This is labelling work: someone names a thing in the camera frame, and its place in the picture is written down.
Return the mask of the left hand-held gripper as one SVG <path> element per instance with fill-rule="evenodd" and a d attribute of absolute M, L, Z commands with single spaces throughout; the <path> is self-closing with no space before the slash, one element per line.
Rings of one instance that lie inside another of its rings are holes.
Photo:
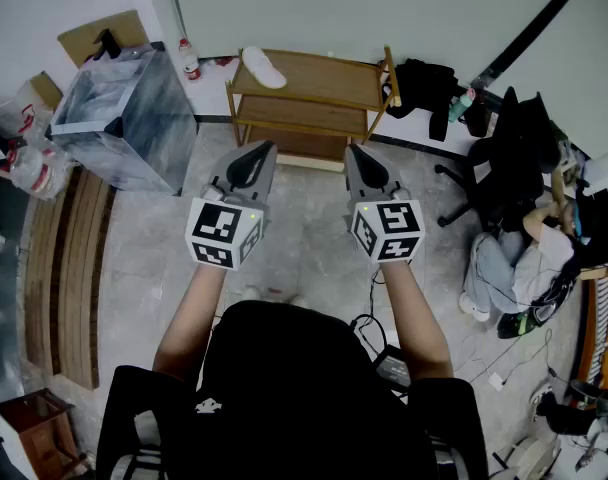
<path fill-rule="evenodd" d="M 260 140 L 218 160 L 191 204 L 185 241 L 194 261 L 237 271 L 248 259 L 265 235 L 277 153 Z"/>

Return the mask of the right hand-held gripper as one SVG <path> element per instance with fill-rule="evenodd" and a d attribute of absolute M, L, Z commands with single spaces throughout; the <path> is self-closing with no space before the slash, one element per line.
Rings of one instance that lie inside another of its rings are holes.
<path fill-rule="evenodd" d="M 371 263 L 409 263 L 425 238 L 420 202 L 393 193 L 401 188 L 396 166 L 372 148 L 346 147 L 345 177 L 352 204 L 349 232 Z M 380 200 L 369 200 L 370 197 Z"/>

